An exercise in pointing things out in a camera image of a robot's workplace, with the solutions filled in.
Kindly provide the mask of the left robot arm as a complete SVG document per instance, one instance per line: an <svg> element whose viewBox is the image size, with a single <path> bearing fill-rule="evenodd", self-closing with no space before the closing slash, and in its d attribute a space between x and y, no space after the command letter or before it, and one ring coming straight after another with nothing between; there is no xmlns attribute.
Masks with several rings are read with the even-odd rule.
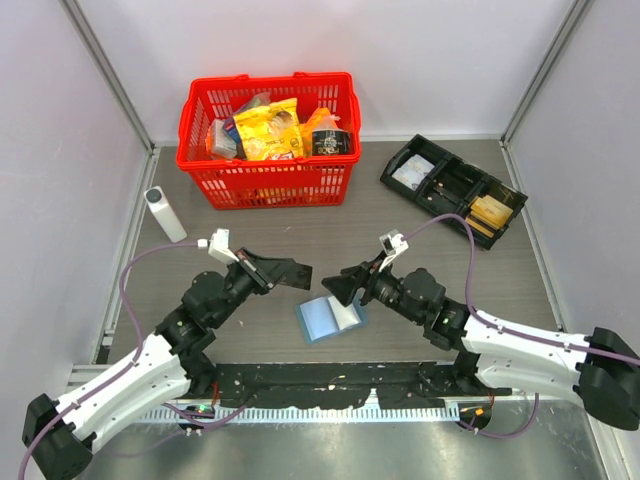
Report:
<svg viewBox="0 0 640 480"><path fill-rule="evenodd" d="M252 295L278 285L309 289L312 268L292 258L235 252L210 240L184 243L225 263L227 272L203 272L179 306L119 362L75 390L52 399L41 394L28 407L26 447L18 476L35 462L47 479L73 479L116 434L148 410L188 394L206 396L215 370L205 355L215 331Z"/></svg>

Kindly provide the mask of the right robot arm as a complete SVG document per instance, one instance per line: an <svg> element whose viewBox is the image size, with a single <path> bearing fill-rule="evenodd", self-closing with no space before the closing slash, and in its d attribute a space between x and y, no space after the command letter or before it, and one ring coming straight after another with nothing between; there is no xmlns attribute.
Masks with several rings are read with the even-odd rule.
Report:
<svg viewBox="0 0 640 480"><path fill-rule="evenodd" d="M483 387L538 393L581 406L611 427L639 428L639 357L612 330L571 334L509 322L448 298L424 268L398 278L380 260L322 284L342 305L376 300L422 327L432 345L457 351L451 380L462 394Z"/></svg>

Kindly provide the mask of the dark grey card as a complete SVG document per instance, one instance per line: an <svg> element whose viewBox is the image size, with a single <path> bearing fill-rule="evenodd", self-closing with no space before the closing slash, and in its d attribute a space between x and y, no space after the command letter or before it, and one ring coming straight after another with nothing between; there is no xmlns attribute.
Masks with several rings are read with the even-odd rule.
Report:
<svg viewBox="0 0 640 480"><path fill-rule="evenodd" d="M309 291L313 268L310 265L293 262L278 281L279 285Z"/></svg>

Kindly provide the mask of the blue card holder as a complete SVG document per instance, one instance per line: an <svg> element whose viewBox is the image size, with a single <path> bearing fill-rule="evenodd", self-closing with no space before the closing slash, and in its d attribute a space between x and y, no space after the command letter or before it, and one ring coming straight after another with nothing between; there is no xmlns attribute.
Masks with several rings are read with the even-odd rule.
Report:
<svg viewBox="0 0 640 480"><path fill-rule="evenodd" d="M305 341L315 344L368 324L368 317L359 299L343 306L335 296L319 297L296 307Z"/></svg>

